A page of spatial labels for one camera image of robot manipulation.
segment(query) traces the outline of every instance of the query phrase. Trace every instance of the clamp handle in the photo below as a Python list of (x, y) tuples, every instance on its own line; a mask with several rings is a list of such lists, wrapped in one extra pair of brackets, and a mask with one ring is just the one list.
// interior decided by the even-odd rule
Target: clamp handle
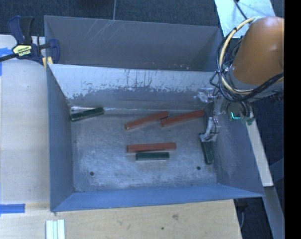
[(11, 35), (16, 39), (17, 44), (31, 44), (32, 37), (31, 37), (31, 25), (34, 21), (34, 17), (27, 16), (21, 17), (17, 15), (11, 18), (7, 26)]

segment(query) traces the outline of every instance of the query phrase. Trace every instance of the yellow cable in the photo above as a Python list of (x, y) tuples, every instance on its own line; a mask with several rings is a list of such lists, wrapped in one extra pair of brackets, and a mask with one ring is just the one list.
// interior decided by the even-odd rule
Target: yellow cable
[[(220, 56), (219, 56), (219, 67), (221, 68), (222, 67), (222, 62), (223, 62), (223, 59), (224, 59), (224, 54), (225, 54), (225, 50), (228, 46), (228, 43), (230, 42), (231, 38), (234, 36), (234, 34), (240, 30), (244, 25), (246, 25), (247, 23), (253, 21), (255, 19), (255, 17), (252, 17), (252, 18), (249, 18), (245, 21), (243, 21), (242, 23), (240, 23), (236, 28), (234, 28), (229, 36), (227, 37), (222, 49), (221, 49), (221, 52), (220, 52)], [(239, 94), (249, 94), (253, 91), (252, 90), (237, 90), (237, 89), (234, 89), (232, 88), (227, 82), (226, 80), (224, 79), (223, 76), (221, 76), (221, 81), (222, 81), (222, 84), (229, 90), (229, 91), (232, 91), (234, 93), (239, 93)]]

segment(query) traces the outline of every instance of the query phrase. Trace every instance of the black wire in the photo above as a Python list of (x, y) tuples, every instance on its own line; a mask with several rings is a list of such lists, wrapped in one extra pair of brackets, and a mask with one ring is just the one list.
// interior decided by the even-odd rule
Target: black wire
[(242, 16), (245, 18), (245, 19), (248, 19), (247, 16), (244, 14), (244, 12), (241, 10), (240, 6), (238, 5), (237, 1), (236, 0), (233, 0), (236, 7), (238, 8), (238, 10), (240, 11), (240, 13), (242, 14)]
[[(224, 96), (224, 98), (230, 102), (242, 102), (242, 101), (246, 101), (248, 99), (251, 98), (255, 98), (254, 96), (261, 93), (263, 90), (265, 90), (266, 88), (270, 87), (272, 84), (274, 84), (277, 80), (281, 79), (284, 76), (284, 72), (270, 78), (269, 80), (267, 80), (265, 83), (263, 83), (262, 85), (256, 87), (254, 90), (251, 91), (250, 94), (247, 94), (245, 96), (242, 96), (243, 94), (233, 94), (228, 90), (224, 90), (222, 88), (222, 81), (221, 81), (221, 77), (222, 74), (224, 73), (225, 70), (222, 70), (220, 68), (219, 65), (219, 53), (220, 53), (220, 49), (221, 47), (224, 45), (225, 41), (227, 40), (227, 38), (229, 37), (230, 33), (229, 32), (224, 38), (223, 40), (220, 42), (217, 51), (216, 51), (216, 63), (217, 63), (217, 70), (216, 72), (211, 76), (209, 82), (211, 85), (213, 85), (214, 87), (218, 88), (220, 93)], [(216, 75), (218, 74), (218, 83), (214, 84), (213, 83), (213, 79), (216, 77)]]

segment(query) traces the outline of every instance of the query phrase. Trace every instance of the cable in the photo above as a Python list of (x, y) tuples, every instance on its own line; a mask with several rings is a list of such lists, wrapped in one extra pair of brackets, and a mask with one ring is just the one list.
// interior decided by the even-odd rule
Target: cable
[(242, 16), (245, 18), (245, 19), (248, 19), (247, 16), (244, 14), (244, 12), (241, 10), (240, 6), (238, 5), (237, 1), (236, 0), (233, 0), (236, 7), (238, 8), (238, 10), (240, 11), (240, 13), (242, 14)]
[[(246, 101), (250, 98), (253, 98), (255, 95), (259, 94), (260, 92), (262, 92), (263, 90), (265, 90), (266, 88), (268, 88), (269, 86), (274, 84), (276, 81), (278, 81), (284, 77), (284, 72), (282, 72), (282, 73), (272, 77), (271, 79), (269, 79), (262, 85), (254, 88), (254, 89), (244, 90), (244, 91), (232, 88), (228, 84), (226, 79), (223, 77), (224, 70), (221, 69), (221, 66), (223, 65), (224, 55), (225, 55), (226, 49), (228, 48), (228, 44), (229, 44), (230, 40), (232, 39), (233, 35), (238, 30), (240, 30), (245, 24), (250, 23), (254, 19), (255, 19), (255, 17), (249, 18), (249, 19), (243, 21), (242, 23), (240, 23), (237, 27), (235, 27), (229, 34), (227, 34), (227, 36), (225, 36), (223, 41), (219, 44), (217, 52), (216, 52), (217, 71), (210, 78), (210, 83), (213, 86), (217, 87), (220, 90), (221, 94), (224, 96), (224, 98), (230, 102), (242, 102), (242, 101)], [(217, 74), (218, 74), (218, 84), (214, 84), (212, 81)]]

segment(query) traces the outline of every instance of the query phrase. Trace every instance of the wooden surface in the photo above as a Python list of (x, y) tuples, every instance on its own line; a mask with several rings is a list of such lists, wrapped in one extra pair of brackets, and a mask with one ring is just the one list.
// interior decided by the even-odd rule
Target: wooden surface
[[(0, 77), (1, 125), (1, 77)], [(22, 171), (21, 166), (15, 169)], [(46, 220), (65, 220), (67, 239), (241, 239), (233, 200), (52, 213), (48, 202), (27, 203), (23, 214), (0, 217), (0, 239), (45, 238)]]

